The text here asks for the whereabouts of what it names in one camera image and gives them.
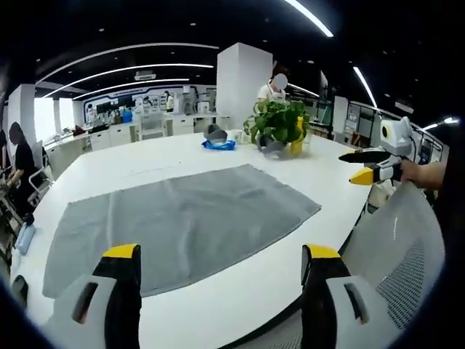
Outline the person's right hand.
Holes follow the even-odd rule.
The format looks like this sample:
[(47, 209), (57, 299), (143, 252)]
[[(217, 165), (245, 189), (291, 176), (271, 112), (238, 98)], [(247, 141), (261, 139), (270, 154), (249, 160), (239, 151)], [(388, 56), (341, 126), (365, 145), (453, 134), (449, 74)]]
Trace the person's right hand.
[(445, 176), (446, 163), (434, 162), (431, 164), (417, 164), (409, 160), (401, 162), (401, 181), (410, 181), (418, 188), (439, 190)]

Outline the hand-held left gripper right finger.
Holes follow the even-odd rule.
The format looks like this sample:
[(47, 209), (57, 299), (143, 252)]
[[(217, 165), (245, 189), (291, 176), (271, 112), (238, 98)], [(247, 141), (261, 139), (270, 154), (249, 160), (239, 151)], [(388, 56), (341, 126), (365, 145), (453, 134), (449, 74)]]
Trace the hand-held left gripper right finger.
[(386, 300), (340, 254), (302, 246), (302, 348), (388, 348), (400, 335)]

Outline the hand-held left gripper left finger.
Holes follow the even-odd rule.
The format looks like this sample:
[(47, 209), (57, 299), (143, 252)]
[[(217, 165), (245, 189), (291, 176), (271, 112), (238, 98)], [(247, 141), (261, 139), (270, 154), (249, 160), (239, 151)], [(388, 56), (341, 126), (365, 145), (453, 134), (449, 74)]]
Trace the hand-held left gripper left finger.
[(54, 301), (43, 330), (55, 348), (139, 348), (141, 247), (115, 246)]

